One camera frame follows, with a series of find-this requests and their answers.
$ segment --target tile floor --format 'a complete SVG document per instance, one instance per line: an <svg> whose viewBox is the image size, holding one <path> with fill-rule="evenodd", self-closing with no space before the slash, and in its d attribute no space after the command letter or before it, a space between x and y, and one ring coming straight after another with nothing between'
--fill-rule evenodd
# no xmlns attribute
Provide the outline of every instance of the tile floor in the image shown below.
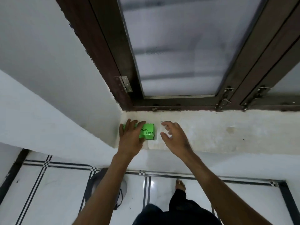
<svg viewBox="0 0 300 225"><path fill-rule="evenodd" d="M1 225L72 224L84 207L89 178L100 169L31 152L0 205ZM128 172L127 194L113 212L111 225L131 225L148 203L167 211L175 191L175 176L151 172ZM192 176L182 178L187 198L217 213ZM278 187L227 183L242 199L274 225L292 225Z"/></svg>

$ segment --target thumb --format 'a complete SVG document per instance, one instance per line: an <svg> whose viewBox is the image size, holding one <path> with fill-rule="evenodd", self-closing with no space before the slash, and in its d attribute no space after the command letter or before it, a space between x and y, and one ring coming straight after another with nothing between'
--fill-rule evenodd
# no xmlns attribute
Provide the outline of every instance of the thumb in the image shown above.
<svg viewBox="0 0 300 225"><path fill-rule="evenodd" d="M164 132L161 132L160 135L165 144L168 146L168 143L170 142L170 138L168 137L168 135Z"/></svg>

